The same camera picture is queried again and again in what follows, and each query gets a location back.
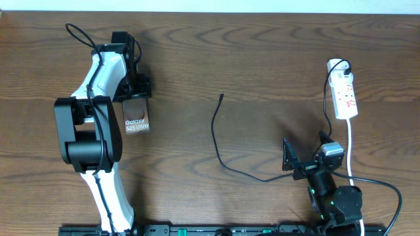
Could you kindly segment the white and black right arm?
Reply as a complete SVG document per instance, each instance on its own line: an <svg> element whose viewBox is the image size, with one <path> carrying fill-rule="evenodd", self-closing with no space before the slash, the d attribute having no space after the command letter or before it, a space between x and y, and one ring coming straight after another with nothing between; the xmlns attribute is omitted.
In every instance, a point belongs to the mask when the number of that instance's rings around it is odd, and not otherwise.
<svg viewBox="0 0 420 236"><path fill-rule="evenodd" d="M356 186L336 186L332 172L342 165L345 151L324 131L319 136L321 146L315 157L307 162L300 162L292 145L285 138L282 170L291 170L294 180L308 181L312 207L321 216L313 231L327 235L334 227L351 225L362 219L362 192Z"/></svg>

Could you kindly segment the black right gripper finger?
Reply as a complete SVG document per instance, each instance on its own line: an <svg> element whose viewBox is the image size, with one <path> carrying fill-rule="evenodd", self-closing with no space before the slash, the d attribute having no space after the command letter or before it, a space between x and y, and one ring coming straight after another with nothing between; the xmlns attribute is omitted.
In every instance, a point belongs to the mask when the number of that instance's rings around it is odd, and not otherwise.
<svg viewBox="0 0 420 236"><path fill-rule="evenodd" d="M333 143L333 140L330 138L330 136L322 130L319 132L319 137L321 144Z"/></svg>
<svg viewBox="0 0 420 236"><path fill-rule="evenodd" d="M283 161L282 170L290 171L296 168L299 159L295 153L292 145L289 143L287 138L283 139Z"/></svg>

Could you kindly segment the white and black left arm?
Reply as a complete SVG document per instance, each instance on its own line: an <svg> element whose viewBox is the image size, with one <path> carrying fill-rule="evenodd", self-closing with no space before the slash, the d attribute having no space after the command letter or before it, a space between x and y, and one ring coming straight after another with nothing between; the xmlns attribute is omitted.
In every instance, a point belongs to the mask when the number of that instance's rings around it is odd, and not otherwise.
<svg viewBox="0 0 420 236"><path fill-rule="evenodd" d="M123 140L114 102L151 95L147 76L138 73L139 43L126 31L115 31L107 44L92 47L92 66L81 86L58 98L54 114L63 161L89 186L101 217L99 226L62 226L59 235L142 235L119 173Z"/></svg>

